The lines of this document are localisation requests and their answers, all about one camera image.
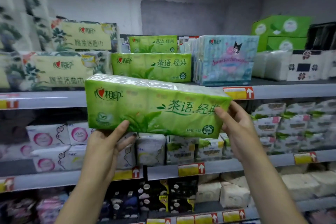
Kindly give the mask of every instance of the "shelf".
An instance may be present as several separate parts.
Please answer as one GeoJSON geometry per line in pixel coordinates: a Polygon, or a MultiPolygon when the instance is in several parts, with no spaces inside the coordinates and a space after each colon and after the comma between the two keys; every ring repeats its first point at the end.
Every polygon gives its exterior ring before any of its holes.
{"type": "MultiPolygon", "coordinates": [[[[31,175],[18,175],[18,176],[7,176],[1,177],[1,183],[7,178],[14,178],[14,188],[11,191],[20,191],[28,189],[41,189],[41,188],[51,188],[51,187],[62,187],[69,185],[76,185],[79,179],[81,171],[60,171],[60,172],[50,172],[50,173],[38,173],[31,175]]],[[[132,179],[142,179],[144,177],[144,170],[140,168],[137,172],[137,178],[132,179]]],[[[127,180],[125,174],[115,175],[119,177],[118,180],[127,180]]]]}
{"type": "MultiPolygon", "coordinates": [[[[336,80],[296,83],[252,78],[250,86],[253,88],[254,99],[336,96],[336,80]]],[[[86,107],[86,95],[83,90],[0,93],[1,100],[8,102],[7,109],[86,107]]]]}
{"type": "MultiPolygon", "coordinates": [[[[317,198],[317,199],[310,199],[305,201],[296,202],[298,208],[302,212],[306,211],[313,211],[319,209],[326,209],[332,208],[336,206],[336,197],[324,197],[324,198],[317,198]]],[[[162,212],[149,212],[149,219],[165,219],[166,221],[169,220],[170,224],[177,224],[177,221],[181,217],[188,217],[188,216],[202,216],[202,215],[209,215],[214,219],[217,219],[216,223],[224,223],[223,220],[223,213],[236,213],[236,217],[238,218],[239,214],[244,216],[244,219],[238,219],[236,221],[242,220],[250,220],[250,219],[258,219],[258,211],[255,207],[249,207],[245,209],[224,209],[219,202],[205,202],[195,205],[195,212],[190,215],[190,213],[180,213],[180,214],[173,214],[173,213],[162,213],[162,212]]]]}
{"type": "MultiPolygon", "coordinates": [[[[315,151],[315,153],[319,162],[336,161],[336,149],[315,151]]],[[[272,155],[269,157],[269,159],[275,167],[295,165],[294,155],[292,153],[272,155]]],[[[204,174],[217,174],[243,170],[241,163],[237,159],[204,162],[204,167],[204,174]]],[[[175,177],[179,177],[178,165],[147,167],[148,180],[159,180],[175,177]]]]}

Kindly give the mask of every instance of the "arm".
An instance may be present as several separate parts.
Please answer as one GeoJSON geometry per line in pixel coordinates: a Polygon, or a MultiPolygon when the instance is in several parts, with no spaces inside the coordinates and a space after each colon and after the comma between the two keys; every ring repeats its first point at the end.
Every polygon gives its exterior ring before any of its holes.
{"type": "Polygon", "coordinates": [[[244,168],[262,222],[307,224],[266,155],[250,116],[234,101],[228,112],[219,107],[215,112],[223,120],[222,129],[229,137],[233,154],[244,168]]]}
{"type": "Polygon", "coordinates": [[[55,224],[96,224],[107,188],[112,181],[119,152],[135,140],[117,143],[128,128],[124,120],[112,134],[96,130],[88,140],[78,184],[59,212],[55,224]]]}

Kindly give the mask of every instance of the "forearm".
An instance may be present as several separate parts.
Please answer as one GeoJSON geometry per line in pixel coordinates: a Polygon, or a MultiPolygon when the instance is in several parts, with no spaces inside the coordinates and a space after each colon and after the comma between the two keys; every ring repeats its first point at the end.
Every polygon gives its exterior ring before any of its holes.
{"type": "Polygon", "coordinates": [[[92,188],[79,181],[55,224],[96,224],[107,188],[92,188]]]}
{"type": "Polygon", "coordinates": [[[266,154],[256,154],[242,164],[263,223],[307,224],[266,154]]]}

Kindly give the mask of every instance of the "green tissue package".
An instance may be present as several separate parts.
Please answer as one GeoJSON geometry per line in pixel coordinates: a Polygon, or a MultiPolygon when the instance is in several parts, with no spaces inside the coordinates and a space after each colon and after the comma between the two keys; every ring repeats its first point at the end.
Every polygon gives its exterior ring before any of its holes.
{"type": "Polygon", "coordinates": [[[180,53],[113,53],[114,75],[164,82],[191,81],[191,54],[180,53]]]}
{"type": "Polygon", "coordinates": [[[130,36],[131,53],[177,53],[177,35],[130,36]]]}
{"type": "Polygon", "coordinates": [[[220,89],[172,82],[95,74],[85,81],[90,128],[218,138],[222,121],[214,113],[230,101],[220,89]]]}

